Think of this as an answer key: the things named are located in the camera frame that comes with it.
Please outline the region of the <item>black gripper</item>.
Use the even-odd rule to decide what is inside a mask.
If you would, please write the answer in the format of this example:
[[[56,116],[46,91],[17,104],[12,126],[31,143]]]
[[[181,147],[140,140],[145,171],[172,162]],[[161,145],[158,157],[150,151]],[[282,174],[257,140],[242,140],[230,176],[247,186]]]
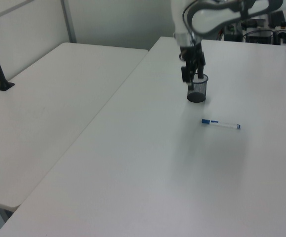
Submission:
[[[204,78],[205,57],[201,44],[196,44],[190,47],[180,47],[179,58],[185,61],[185,66],[181,67],[182,81],[187,84],[188,90],[194,89],[193,71],[189,61],[198,62],[198,78]]]

